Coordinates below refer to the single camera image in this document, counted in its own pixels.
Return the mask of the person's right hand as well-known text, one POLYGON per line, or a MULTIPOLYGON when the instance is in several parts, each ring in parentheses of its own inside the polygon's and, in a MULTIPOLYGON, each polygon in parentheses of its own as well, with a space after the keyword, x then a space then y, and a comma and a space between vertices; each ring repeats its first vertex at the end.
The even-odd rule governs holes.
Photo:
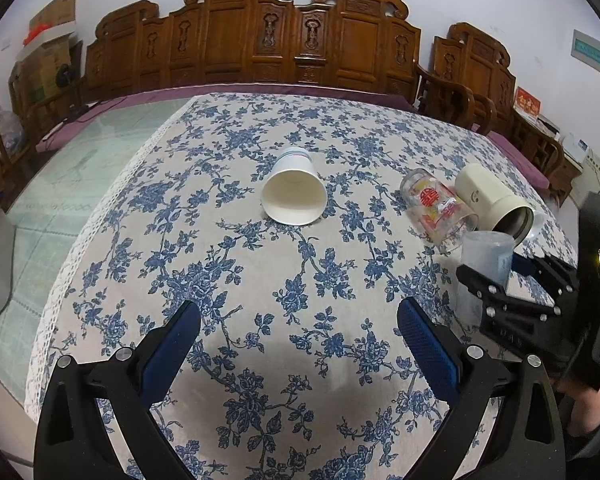
POLYGON ((567 425, 570 436, 583 437, 600 426, 600 388, 595 390, 570 377, 554 382, 554 387, 573 400, 567 425))

